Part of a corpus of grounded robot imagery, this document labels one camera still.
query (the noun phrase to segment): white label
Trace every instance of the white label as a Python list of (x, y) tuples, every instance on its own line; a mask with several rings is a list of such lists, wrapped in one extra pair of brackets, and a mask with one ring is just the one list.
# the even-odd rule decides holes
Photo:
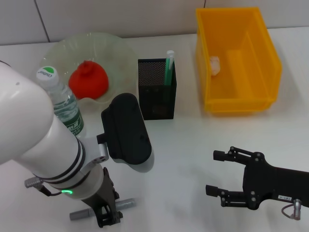
[(282, 200), (285, 200), (285, 201), (291, 201), (292, 200), (291, 197), (286, 197), (286, 196), (281, 196), (281, 195), (278, 196), (278, 199), (282, 199)]

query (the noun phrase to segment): plastic water bottle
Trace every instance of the plastic water bottle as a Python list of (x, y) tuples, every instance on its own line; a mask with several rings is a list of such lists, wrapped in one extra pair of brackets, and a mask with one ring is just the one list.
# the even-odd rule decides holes
[(78, 137), (85, 134), (84, 121), (77, 100), (70, 88), (61, 83), (57, 70), (51, 66), (40, 68), (36, 74), (38, 84), (47, 92), (54, 105), (54, 113)]

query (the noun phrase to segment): yellow storage box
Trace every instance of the yellow storage box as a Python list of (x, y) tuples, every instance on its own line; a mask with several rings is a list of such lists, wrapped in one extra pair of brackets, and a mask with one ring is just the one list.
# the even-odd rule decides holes
[[(196, 59), (205, 109), (258, 112), (276, 100), (281, 62), (254, 8), (197, 9)], [(221, 70), (211, 76), (210, 57)]]

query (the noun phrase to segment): red object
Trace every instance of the red object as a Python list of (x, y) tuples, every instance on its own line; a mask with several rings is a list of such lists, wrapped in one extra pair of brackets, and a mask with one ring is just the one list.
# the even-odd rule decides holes
[(85, 60), (72, 73), (69, 87), (79, 99), (96, 99), (108, 90), (108, 77), (99, 64)]

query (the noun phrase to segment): white object in bin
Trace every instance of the white object in bin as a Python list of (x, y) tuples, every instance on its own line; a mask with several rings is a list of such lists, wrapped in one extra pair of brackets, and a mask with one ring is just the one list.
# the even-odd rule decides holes
[(219, 57), (210, 57), (210, 62), (211, 62), (211, 75), (215, 76), (220, 72)]

